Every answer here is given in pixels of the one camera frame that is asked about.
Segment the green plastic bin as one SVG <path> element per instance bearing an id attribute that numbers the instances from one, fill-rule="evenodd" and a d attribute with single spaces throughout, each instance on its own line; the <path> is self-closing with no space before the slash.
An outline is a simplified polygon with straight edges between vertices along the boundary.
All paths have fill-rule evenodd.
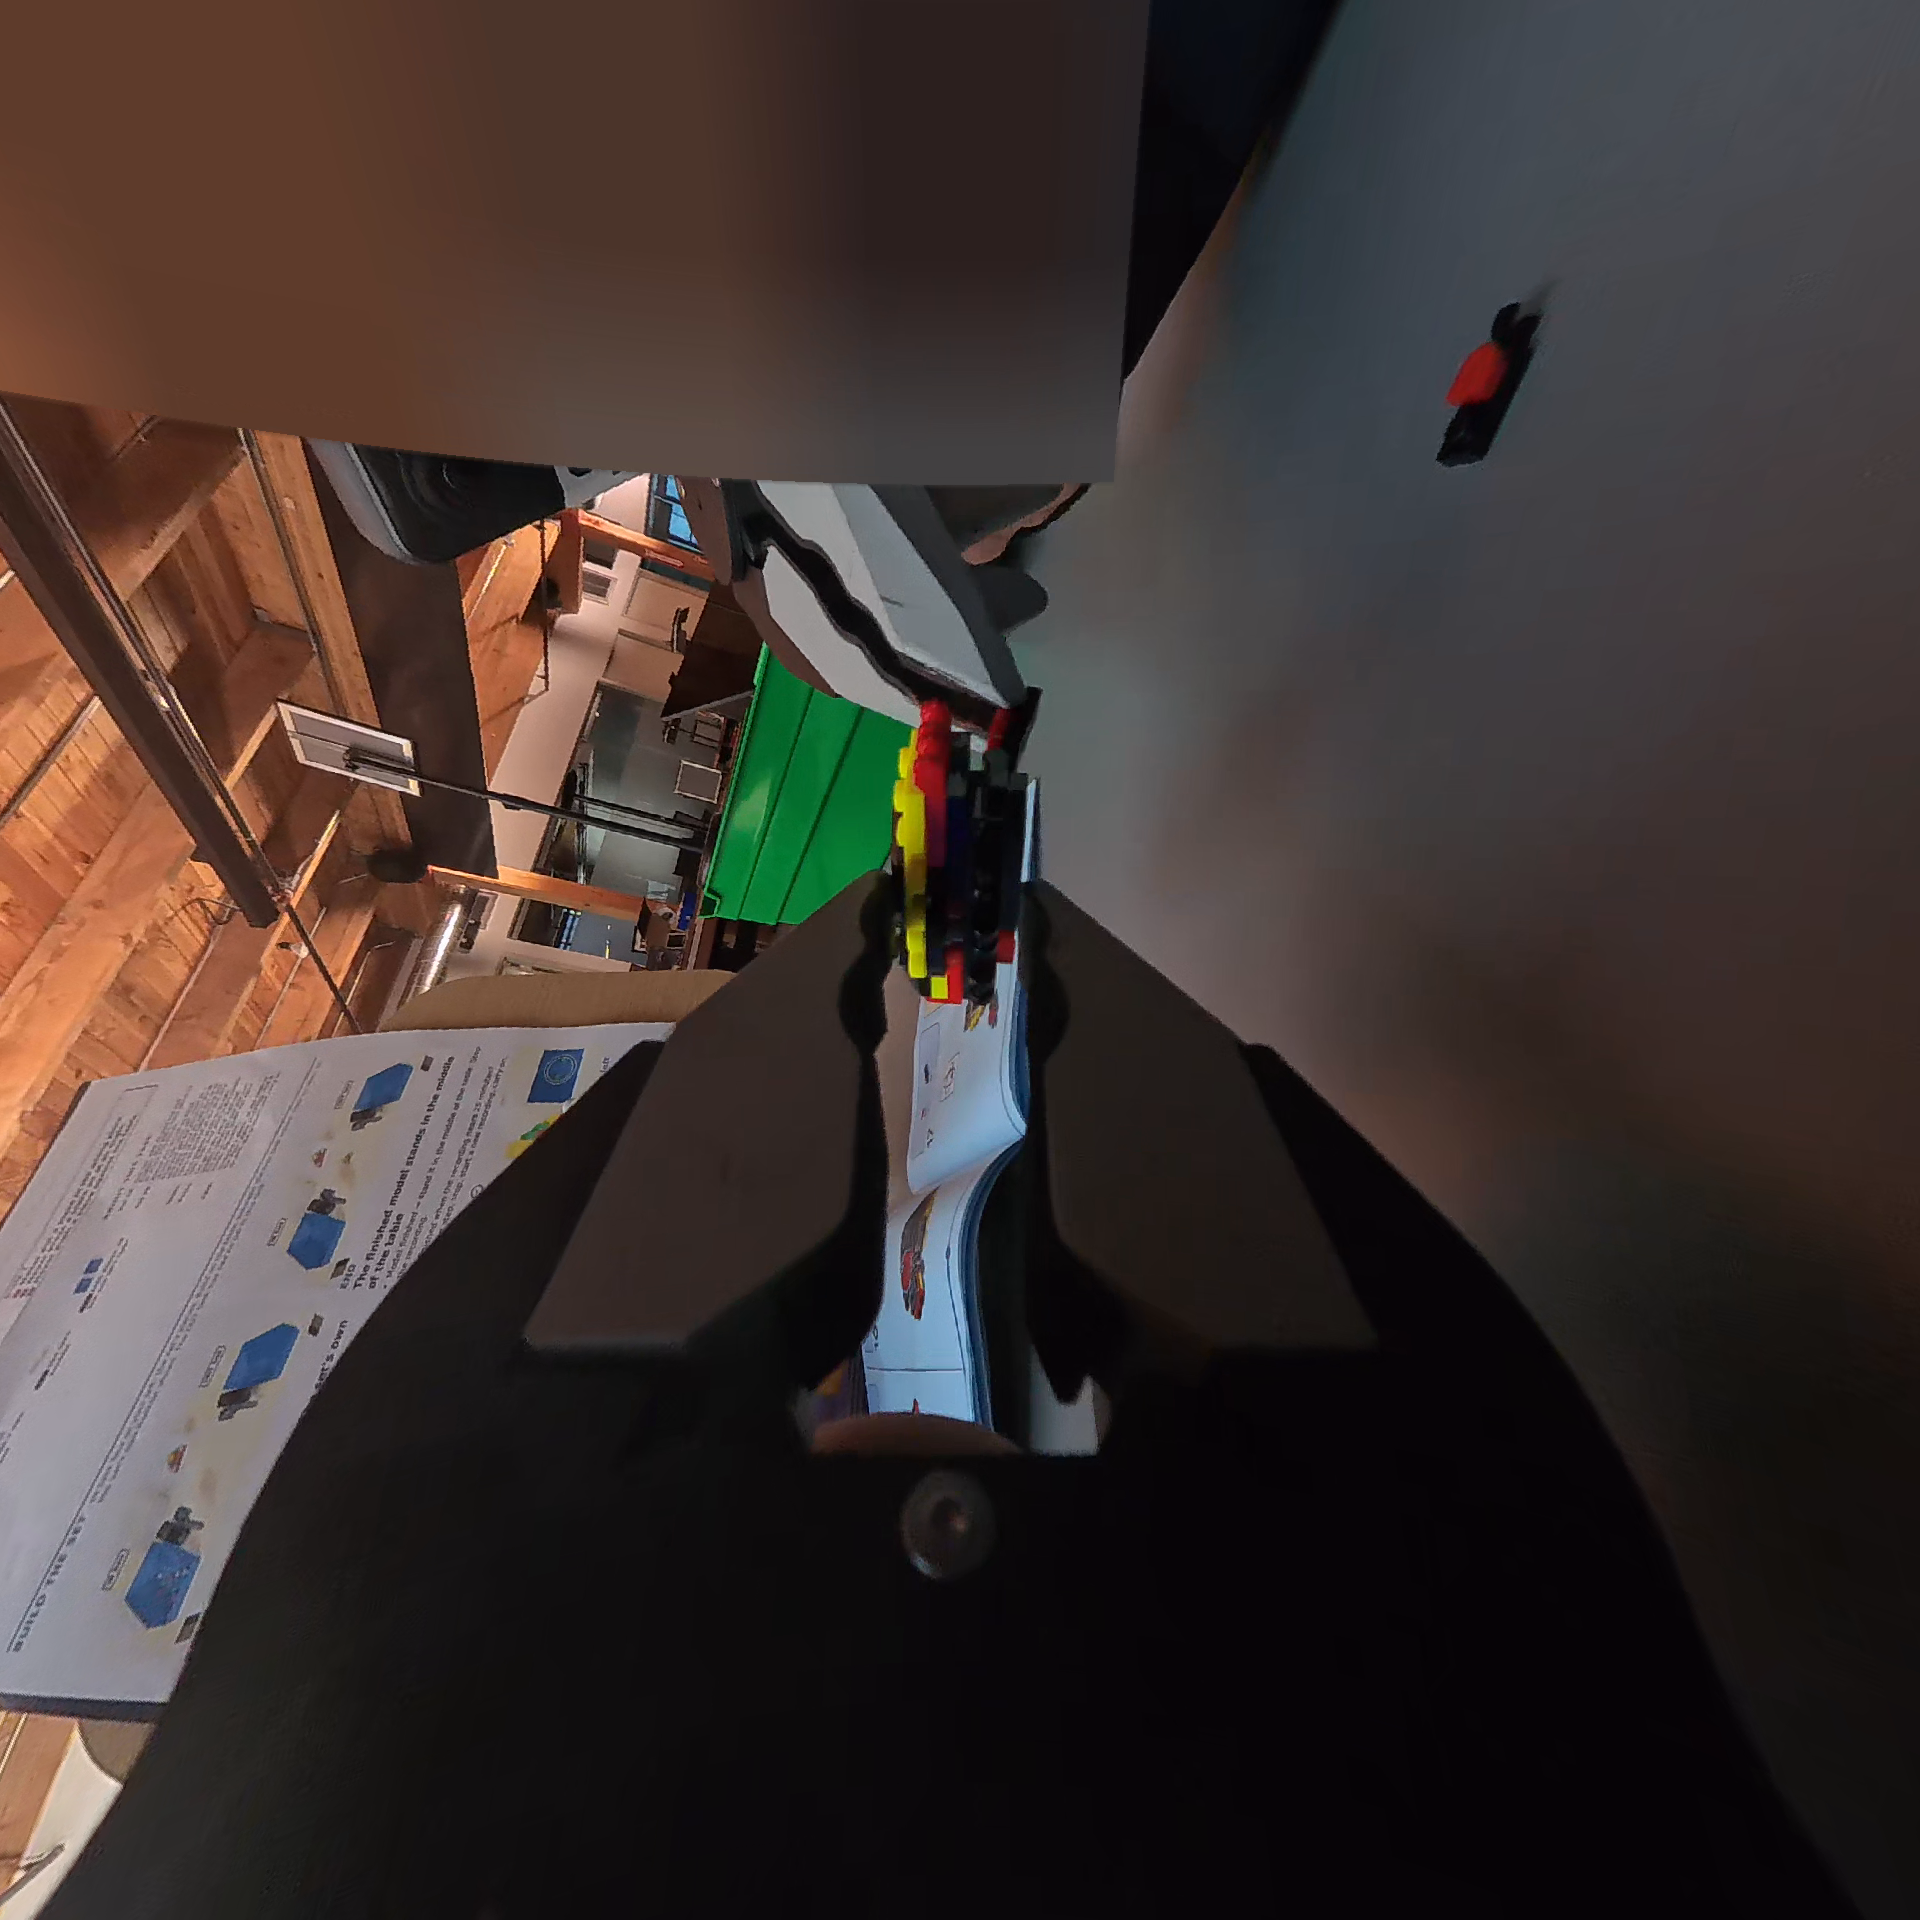
<path id="1" fill-rule="evenodd" d="M 808 685 L 764 650 L 704 878 L 704 917 L 802 924 L 881 868 L 908 743 L 908 725 Z"/>

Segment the red and black lego piece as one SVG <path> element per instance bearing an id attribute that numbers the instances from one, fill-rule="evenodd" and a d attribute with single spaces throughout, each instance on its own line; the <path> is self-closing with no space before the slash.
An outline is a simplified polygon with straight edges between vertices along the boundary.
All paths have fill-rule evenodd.
<path id="1" fill-rule="evenodd" d="M 1448 388 L 1449 420 L 1435 450 L 1440 465 L 1480 463 L 1494 450 L 1530 373 L 1543 318 L 1538 302 L 1505 304 L 1487 337 L 1462 361 Z"/>

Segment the cardboard box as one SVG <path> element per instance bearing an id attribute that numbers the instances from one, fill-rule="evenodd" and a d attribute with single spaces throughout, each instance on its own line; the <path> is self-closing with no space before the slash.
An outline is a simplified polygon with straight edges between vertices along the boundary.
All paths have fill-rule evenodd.
<path id="1" fill-rule="evenodd" d="M 718 968 L 463 976 L 407 998 L 383 1020 L 380 1031 L 679 1024 L 732 980 Z"/>

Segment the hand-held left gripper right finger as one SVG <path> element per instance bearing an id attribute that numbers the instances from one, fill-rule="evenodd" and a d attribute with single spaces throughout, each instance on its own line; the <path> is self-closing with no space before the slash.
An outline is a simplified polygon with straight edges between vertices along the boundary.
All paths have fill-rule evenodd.
<path id="1" fill-rule="evenodd" d="M 1063 1399 L 1377 1328 L 1240 1038 L 1047 880 L 1025 892 L 1025 1309 Z"/>

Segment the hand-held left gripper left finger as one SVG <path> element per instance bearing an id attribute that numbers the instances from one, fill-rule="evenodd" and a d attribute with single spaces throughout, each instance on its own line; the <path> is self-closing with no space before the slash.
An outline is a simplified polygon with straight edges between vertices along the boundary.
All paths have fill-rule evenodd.
<path id="1" fill-rule="evenodd" d="M 823 1383 L 881 1308 L 896 888 L 858 878 L 660 1044 L 526 1326 L 554 1359 Z"/>

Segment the printed instruction sheet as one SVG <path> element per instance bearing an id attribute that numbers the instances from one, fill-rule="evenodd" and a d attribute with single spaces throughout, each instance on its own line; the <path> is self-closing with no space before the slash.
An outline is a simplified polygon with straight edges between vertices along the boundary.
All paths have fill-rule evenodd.
<path id="1" fill-rule="evenodd" d="M 308 1401 L 672 1022 L 403 1028 L 89 1082 L 4 1218 L 3 1695 L 146 1719 Z"/>

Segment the lego instruction booklet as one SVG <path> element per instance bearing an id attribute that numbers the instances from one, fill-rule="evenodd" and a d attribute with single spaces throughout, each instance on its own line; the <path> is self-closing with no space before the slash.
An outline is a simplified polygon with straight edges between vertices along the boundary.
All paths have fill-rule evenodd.
<path id="1" fill-rule="evenodd" d="M 914 998 L 902 1156 L 887 1178 L 881 1308 L 855 1352 L 802 1401 L 826 1426 L 924 1412 L 994 1426 L 992 1199 L 1026 1134 L 1030 1068 L 1017 937 L 986 1001 Z"/>

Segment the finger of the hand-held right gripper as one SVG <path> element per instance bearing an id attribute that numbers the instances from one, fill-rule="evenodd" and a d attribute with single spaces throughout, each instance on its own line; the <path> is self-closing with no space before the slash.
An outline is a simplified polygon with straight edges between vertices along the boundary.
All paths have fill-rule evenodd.
<path id="1" fill-rule="evenodd" d="M 1026 700 L 1012 634 L 1047 589 L 1019 567 L 975 564 L 924 486 L 830 486 L 832 567 L 894 656 L 999 709 Z"/>
<path id="2" fill-rule="evenodd" d="M 738 505 L 738 604 L 809 685 L 874 712 L 922 712 L 934 677 L 908 660 L 822 545 L 762 500 Z"/>

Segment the white ceiling light panel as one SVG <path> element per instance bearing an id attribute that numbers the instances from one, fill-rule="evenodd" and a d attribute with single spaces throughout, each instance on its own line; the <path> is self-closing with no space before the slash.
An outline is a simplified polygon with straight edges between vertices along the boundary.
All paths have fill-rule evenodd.
<path id="1" fill-rule="evenodd" d="M 276 714 L 303 767 L 406 797 L 420 793 L 416 746 L 407 735 L 290 702 L 276 702 Z"/>

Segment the yellow brown lego model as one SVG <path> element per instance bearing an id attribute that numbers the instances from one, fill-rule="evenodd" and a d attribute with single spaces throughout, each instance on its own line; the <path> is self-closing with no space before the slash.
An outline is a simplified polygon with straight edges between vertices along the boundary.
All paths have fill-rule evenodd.
<path id="1" fill-rule="evenodd" d="M 1034 828 L 1025 743 L 1040 710 L 1031 688 L 986 733 L 926 702 L 902 746 L 894 790 L 894 957 L 924 1001 L 986 1016 L 1017 957 Z"/>

